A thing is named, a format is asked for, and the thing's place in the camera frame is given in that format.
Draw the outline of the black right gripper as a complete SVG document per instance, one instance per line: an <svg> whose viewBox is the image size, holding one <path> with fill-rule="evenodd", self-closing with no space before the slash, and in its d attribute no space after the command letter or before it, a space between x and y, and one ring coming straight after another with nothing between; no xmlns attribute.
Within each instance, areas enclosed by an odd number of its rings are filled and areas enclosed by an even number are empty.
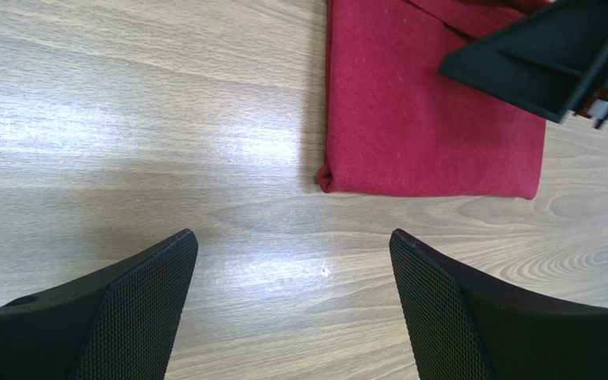
<svg viewBox="0 0 608 380"><path fill-rule="evenodd" d="M439 73L543 119L608 120L608 1L556 1L448 54Z"/></svg>

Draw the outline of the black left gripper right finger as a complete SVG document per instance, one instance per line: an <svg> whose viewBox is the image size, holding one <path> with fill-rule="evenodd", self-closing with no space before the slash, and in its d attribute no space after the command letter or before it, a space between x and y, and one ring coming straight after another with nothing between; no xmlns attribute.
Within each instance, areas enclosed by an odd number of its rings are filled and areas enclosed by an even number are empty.
<svg viewBox="0 0 608 380"><path fill-rule="evenodd" d="M608 308L528 291L403 230L389 240L422 379L608 379Z"/></svg>

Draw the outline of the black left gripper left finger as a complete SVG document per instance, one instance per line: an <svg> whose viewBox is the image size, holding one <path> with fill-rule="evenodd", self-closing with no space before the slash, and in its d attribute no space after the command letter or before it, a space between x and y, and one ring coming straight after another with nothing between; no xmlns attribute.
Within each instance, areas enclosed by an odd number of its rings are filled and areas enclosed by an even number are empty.
<svg viewBox="0 0 608 380"><path fill-rule="evenodd" d="M190 230L0 306L0 379L162 379L198 253Z"/></svg>

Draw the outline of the red t shirt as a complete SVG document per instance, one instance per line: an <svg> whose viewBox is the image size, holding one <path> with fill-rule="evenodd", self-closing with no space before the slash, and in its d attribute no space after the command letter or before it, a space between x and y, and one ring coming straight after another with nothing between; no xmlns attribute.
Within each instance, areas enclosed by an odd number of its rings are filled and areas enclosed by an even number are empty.
<svg viewBox="0 0 608 380"><path fill-rule="evenodd" d="M438 69L448 53L545 7L544 1L329 2L321 190L533 199L545 121Z"/></svg>

